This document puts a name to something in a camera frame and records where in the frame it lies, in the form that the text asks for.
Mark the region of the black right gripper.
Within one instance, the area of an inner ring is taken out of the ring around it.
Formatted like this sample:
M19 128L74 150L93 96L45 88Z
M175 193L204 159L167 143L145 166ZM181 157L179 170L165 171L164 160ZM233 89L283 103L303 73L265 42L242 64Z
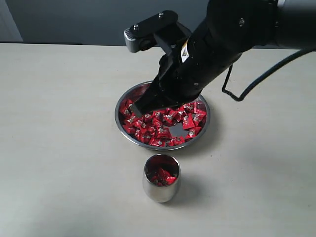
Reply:
M151 86L131 105L132 112L141 118L146 113L179 107L196 99L202 90L237 60L237 53L207 39L188 38L180 53L160 60L158 74Z

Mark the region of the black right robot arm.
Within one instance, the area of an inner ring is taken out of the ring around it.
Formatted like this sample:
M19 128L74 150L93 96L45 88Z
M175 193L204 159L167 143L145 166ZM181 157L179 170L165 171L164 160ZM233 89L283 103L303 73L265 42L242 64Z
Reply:
M235 101L287 63L316 49L316 3L313 0L211 0L206 17L193 31L178 22L171 10L162 11L126 29L130 52L158 45L164 55L150 87L132 105L142 116L196 99L223 71L256 46L296 48L249 85Z

